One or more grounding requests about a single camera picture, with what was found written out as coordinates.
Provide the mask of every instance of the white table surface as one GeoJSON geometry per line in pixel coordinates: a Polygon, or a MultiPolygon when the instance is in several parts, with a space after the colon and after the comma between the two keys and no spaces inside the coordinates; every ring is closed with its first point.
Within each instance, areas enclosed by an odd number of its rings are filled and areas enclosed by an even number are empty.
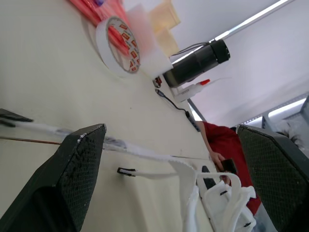
{"type": "MultiPolygon", "coordinates": [[[[0,108],[72,130],[105,123],[107,134],[215,170],[201,135],[142,74],[121,79],[93,46],[94,28],[65,0],[10,0],[0,7],[0,108]]],[[[169,97],[166,83],[161,90],[169,97]]],[[[59,141],[1,127],[6,136],[59,141]]],[[[56,145],[0,140],[0,217],[56,145]]],[[[167,163],[103,153],[83,232],[179,232],[178,179],[122,177],[116,168],[172,171],[167,163]]],[[[212,231],[202,205],[201,231],[212,231]]]]}

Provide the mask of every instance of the black cylindrical object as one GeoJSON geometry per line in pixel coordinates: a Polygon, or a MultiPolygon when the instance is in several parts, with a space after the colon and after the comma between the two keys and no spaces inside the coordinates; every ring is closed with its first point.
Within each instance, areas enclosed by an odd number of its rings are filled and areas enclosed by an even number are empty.
{"type": "Polygon", "coordinates": [[[223,40],[214,41],[173,64],[173,69],[164,73],[163,76],[170,87],[178,87],[229,60],[230,57],[225,42],[223,40]]]}

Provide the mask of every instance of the black cable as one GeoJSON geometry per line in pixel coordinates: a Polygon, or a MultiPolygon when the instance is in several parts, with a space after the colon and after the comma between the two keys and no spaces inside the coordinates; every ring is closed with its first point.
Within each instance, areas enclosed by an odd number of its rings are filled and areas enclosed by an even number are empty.
{"type": "Polygon", "coordinates": [[[183,110],[184,112],[187,112],[185,109],[182,108],[178,108],[174,102],[171,101],[171,99],[169,99],[167,96],[165,96],[165,94],[163,92],[161,92],[159,89],[156,89],[155,92],[162,98],[165,98],[166,100],[168,100],[177,110],[183,110]]]}
{"type": "Polygon", "coordinates": [[[188,46],[187,48],[185,48],[185,49],[183,49],[183,50],[180,50],[179,52],[182,52],[182,51],[184,51],[184,50],[187,50],[187,49],[189,49],[190,47],[193,47],[193,46],[196,46],[196,45],[207,45],[207,44],[209,44],[209,43],[206,43],[206,42],[202,42],[202,43],[195,43],[195,44],[193,44],[193,45],[191,45],[191,46],[188,46]]]}
{"type": "Polygon", "coordinates": [[[178,53],[176,53],[176,54],[174,54],[174,55],[171,55],[171,56],[180,55],[180,54],[182,54],[182,53],[184,53],[184,52],[188,52],[188,51],[190,51],[190,50],[192,50],[192,49],[194,49],[194,48],[198,48],[198,47],[201,47],[201,46],[203,46],[203,45],[209,45],[209,43],[203,42],[203,43],[193,44],[193,45],[191,45],[191,46],[189,46],[189,47],[187,47],[187,48],[185,48],[185,49],[183,49],[183,50],[180,50],[178,53]]]}
{"type": "Polygon", "coordinates": [[[155,92],[162,98],[165,98],[166,100],[169,101],[169,103],[171,103],[175,109],[177,110],[183,110],[185,116],[187,117],[187,119],[189,120],[189,122],[192,124],[192,126],[197,130],[197,132],[200,132],[201,130],[199,129],[198,125],[195,122],[194,117],[189,113],[189,111],[186,111],[185,109],[182,108],[178,108],[174,102],[172,102],[167,96],[165,96],[165,94],[163,92],[161,92],[159,89],[156,89],[155,92]]]}

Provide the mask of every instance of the red bottle cap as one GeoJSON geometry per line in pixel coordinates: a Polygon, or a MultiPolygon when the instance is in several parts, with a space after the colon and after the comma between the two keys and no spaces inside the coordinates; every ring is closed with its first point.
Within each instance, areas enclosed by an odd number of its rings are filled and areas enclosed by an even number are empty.
{"type": "Polygon", "coordinates": [[[205,85],[205,84],[207,84],[207,83],[209,83],[210,82],[210,79],[207,79],[207,80],[205,80],[205,81],[201,81],[199,84],[201,85],[201,86],[203,86],[203,85],[205,85]]]}

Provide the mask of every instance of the plastic buckle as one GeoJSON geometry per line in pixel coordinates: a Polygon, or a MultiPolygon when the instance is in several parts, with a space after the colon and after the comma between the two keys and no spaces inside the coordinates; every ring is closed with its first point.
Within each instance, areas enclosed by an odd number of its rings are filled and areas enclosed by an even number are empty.
{"type": "Polygon", "coordinates": [[[135,175],[132,175],[131,173],[124,173],[124,172],[122,172],[121,170],[126,170],[126,171],[130,171],[130,172],[136,172],[135,169],[120,168],[120,167],[117,169],[117,172],[118,172],[119,174],[135,177],[135,175]]]}

